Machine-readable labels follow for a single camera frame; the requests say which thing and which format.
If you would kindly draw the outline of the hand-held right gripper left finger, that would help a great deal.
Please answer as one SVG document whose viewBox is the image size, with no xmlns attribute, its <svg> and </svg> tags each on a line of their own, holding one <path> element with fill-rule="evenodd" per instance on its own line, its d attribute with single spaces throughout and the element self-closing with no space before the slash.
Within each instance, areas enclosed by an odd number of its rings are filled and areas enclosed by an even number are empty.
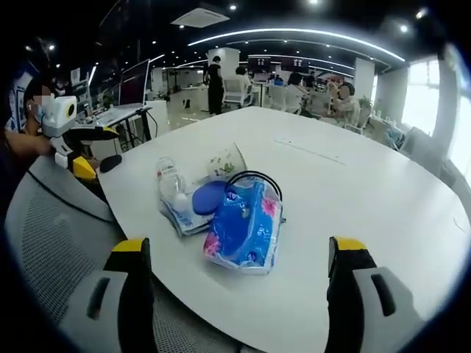
<svg viewBox="0 0 471 353">
<path fill-rule="evenodd" d="M 79 352 L 153 352 L 149 239 L 124 240 L 104 268 L 92 271 L 69 299 L 69 339 Z"/>
</svg>

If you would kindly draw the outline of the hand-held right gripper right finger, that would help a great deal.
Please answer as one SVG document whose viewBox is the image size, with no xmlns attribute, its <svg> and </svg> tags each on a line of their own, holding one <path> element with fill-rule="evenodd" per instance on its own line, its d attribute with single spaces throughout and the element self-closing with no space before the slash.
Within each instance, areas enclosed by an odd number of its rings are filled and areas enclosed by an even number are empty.
<svg viewBox="0 0 471 353">
<path fill-rule="evenodd" d="M 366 246 L 331 237 L 326 352 L 401 352 L 422 329 L 412 292 Z"/>
</svg>

